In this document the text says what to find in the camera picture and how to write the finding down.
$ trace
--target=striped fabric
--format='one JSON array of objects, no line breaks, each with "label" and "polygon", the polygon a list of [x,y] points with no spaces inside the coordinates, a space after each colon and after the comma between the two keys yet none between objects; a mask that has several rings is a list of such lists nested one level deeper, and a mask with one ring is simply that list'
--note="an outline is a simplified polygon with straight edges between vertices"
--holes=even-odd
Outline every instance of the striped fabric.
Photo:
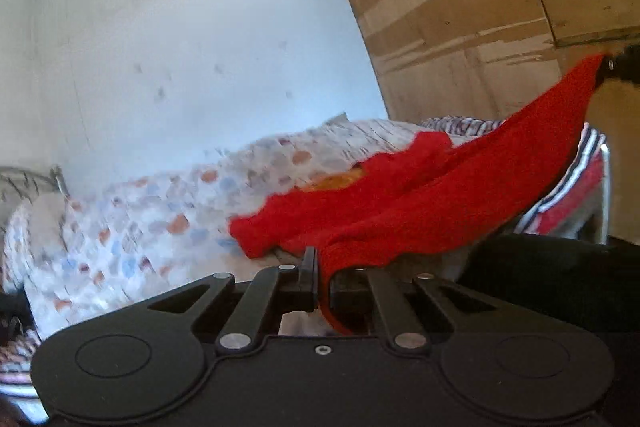
[{"label": "striped fabric", "polygon": [[[430,118],[420,124],[426,129],[444,131],[453,136],[483,136],[496,129],[504,120],[478,120],[476,118],[464,118],[458,116],[444,116],[442,118]],[[594,159],[600,152],[600,146],[606,143],[604,134],[597,131],[585,122],[580,134],[578,152],[571,165],[565,172],[558,185],[532,206],[519,220],[514,232],[538,233],[539,217],[561,203],[574,188],[581,176],[594,163]]]}]

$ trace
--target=plywood wall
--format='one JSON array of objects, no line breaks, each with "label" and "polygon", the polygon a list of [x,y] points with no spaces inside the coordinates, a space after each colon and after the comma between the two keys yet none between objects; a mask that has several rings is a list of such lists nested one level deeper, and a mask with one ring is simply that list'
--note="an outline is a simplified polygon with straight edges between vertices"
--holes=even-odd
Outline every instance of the plywood wall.
[{"label": "plywood wall", "polygon": [[[395,120],[448,114],[505,118],[555,84],[585,53],[624,44],[556,49],[540,0],[350,3]],[[640,242],[640,182],[631,168],[640,156],[634,147],[638,115],[640,93],[620,86],[599,93],[590,112],[612,143],[612,232]]]}]

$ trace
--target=metal screw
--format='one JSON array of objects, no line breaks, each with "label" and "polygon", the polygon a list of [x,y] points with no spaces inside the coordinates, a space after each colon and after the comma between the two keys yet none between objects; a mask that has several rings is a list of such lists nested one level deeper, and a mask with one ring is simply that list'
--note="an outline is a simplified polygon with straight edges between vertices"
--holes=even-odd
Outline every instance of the metal screw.
[{"label": "metal screw", "polygon": [[329,346],[318,346],[316,347],[316,353],[318,355],[328,355],[330,352],[332,352],[333,349],[331,349],[331,347]]},{"label": "metal screw", "polygon": [[400,333],[394,342],[404,349],[417,349],[426,346],[427,338],[420,333]]},{"label": "metal screw", "polygon": [[251,344],[251,337],[244,333],[227,333],[220,338],[220,345],[226,349],[242,349]]}]

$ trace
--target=wall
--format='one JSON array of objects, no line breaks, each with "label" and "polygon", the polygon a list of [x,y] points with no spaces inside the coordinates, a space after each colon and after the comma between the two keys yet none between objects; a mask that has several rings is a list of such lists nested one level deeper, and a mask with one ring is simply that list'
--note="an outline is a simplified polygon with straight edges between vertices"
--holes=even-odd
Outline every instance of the wall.
[{"label": "wall", "polygon": [[33,0],[0,0],[0,165],[50,167],[34,90]]},{"label": "wall", "polygon": [[386,115],[347,0],[39,0],[36,22],[72,191]]},{"label": "wall", "polygon": [[[350,3],[395,120],[505,118],[555,84],[580,57],[625,44],[555,48],[540,0]],[[639,109],[640,90],[612,84],[594,97],[588,118],[611,143],[611,232],[640,243],[640,181],[634,173]]]}]

